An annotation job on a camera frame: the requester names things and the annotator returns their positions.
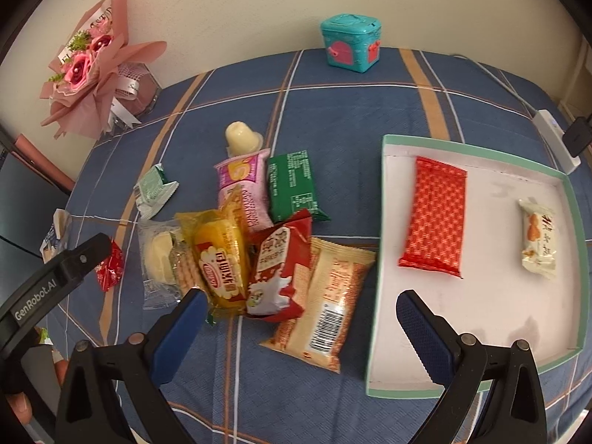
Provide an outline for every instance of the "red wrapper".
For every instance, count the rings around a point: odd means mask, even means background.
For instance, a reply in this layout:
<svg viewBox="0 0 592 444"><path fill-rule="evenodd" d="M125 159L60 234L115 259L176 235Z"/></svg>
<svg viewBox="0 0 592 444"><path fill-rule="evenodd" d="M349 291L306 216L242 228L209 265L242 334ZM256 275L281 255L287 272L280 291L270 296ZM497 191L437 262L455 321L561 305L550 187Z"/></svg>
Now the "red wrapper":
<svg viewBox="0 0 592 444"><path fill-rule="evenodd" d="M310 282L312 223L309 211L303 209L284 223L252 234L258 253L249 280L250 317L282 322L303 314Z"/></svg>
<svg viewBox="0 0 592 444"><path fill-rule="evenodd" d="M103 292L107 292L121 280L123 254L114 240L111 240L111 255L95 267L95 272Z"/></svg>
<svg viewBox="0 0 592 444"><path fill-rule="evenodd" d="M417 157L415 196L401 267L461 276L467 172Z"/></svg>

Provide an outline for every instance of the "white tray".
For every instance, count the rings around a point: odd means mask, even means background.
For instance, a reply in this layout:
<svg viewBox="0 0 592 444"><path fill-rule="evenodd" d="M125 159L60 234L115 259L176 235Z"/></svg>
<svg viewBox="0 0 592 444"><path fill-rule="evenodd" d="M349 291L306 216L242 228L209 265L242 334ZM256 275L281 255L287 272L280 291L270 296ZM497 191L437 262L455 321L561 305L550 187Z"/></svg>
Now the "white tray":
<svg viewBox="0 0 592 444"><path fill-rule="evenodd" d="M468 172L462 279L398 266L415 185L415 157ZM555 210L557 278L522 267L518 199ZM539 373L570 359L584 345L588 320L588 258L573 188L562 172L514 155L455 142L386 135L383 139L383 226L374 329L366 376L369 396L433 398L433 384L397 321L395 304L414 289L457 333L483 344L531 344ZM483 383L481 389L488 389Z"/></svg>

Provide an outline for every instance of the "human hand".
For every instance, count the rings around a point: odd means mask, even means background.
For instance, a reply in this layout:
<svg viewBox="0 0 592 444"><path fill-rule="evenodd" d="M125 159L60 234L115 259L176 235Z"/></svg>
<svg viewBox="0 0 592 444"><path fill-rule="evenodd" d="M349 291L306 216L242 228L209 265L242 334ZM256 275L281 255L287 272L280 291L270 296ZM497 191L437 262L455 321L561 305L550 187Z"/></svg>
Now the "human hand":
<svg viewBox="0 0 592 444"><path fill-rule="evenodd" d="M66 377L68 361L60 360L54 364L54 367L55 375L57 376L57 382L59 382L61 386L64 383L64 378ZM33 418L33 408L31 407L31 403L29 402L29 399L27 399L27 396L25 396L23 393L20 393L15 394L14 396L6 396L6 399L19 422L23 426L29 424Z"/></svg>

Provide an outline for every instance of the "teal box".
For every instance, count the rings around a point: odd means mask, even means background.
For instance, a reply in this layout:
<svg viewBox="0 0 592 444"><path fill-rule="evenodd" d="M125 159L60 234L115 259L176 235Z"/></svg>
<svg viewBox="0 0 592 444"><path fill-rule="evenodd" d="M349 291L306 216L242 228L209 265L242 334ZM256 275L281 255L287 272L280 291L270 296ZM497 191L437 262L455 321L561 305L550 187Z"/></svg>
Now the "teal box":
<svg viewBox="0 0 592 444"><path fill-rule="evenodd" d="M321 23L329 65L364 73L380 57L380 21L342 13Z"/></svg>

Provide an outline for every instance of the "bedspread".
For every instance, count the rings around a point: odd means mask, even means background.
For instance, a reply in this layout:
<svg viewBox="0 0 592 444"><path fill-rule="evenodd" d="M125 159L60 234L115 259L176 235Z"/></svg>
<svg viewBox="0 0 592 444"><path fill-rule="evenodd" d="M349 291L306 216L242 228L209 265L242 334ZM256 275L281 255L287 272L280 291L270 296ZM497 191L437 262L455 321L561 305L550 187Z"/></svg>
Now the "bedspread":
<svg viewBox="0 0 592 444"><path fill-rule="evenodd" d="M566 126L538 86L490 69ZM213 166L226 158L224 129L235 120L260 132L274 154L307 149L320 205L332 217L315 223L313 233L367 249L380 245L385 134L466 142L557 168L524 106L467 60L383 48L378 64L358 74L328 66L323 50L307 50L197 75L165 88L145 125L103 138L88 156L67 205L74 216L70 247L97 232L112 235L125 255L125 271L121 284L107 294L94 274L87 276L48 315L51 339L63 354L80 339L121 343L133 332L146 332L163 313L142 310L132 186L143 170L162 162L180 187L155 220L214 208ZM570 180L592 239L592 173L585 162ZM374 267L340 354L339 375L259 346L273 333L273 324L238 317L204 326L173 382L162 387L195 441L406 443L435 401L365 395L376 280ZM592 397L590 339L592 332L583 352L541 375L550 442ZM143 434L123 387L117 389L122 406L131 426ZM467 439L482 403L482 397L475 398L457 442Z"/></svg>

